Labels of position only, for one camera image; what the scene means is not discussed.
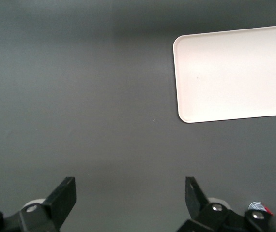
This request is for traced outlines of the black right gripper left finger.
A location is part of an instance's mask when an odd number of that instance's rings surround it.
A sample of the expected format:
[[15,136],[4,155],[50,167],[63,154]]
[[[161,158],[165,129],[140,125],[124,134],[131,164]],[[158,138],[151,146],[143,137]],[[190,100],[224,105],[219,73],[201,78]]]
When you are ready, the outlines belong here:
[[0,211],[0,232],[59,232],[76,199],[76,180],[66,177],[45,199],[32,200],[9,217]]

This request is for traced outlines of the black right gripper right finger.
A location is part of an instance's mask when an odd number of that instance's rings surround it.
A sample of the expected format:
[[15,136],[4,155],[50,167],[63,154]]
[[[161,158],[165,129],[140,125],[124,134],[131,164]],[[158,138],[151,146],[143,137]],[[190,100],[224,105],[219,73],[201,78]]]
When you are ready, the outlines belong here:
[[223,203],[210,201],[194,177],[185,178],[185,204],[190,219],[179,232],[268,232],[273,215],[250,209],[241,216]]

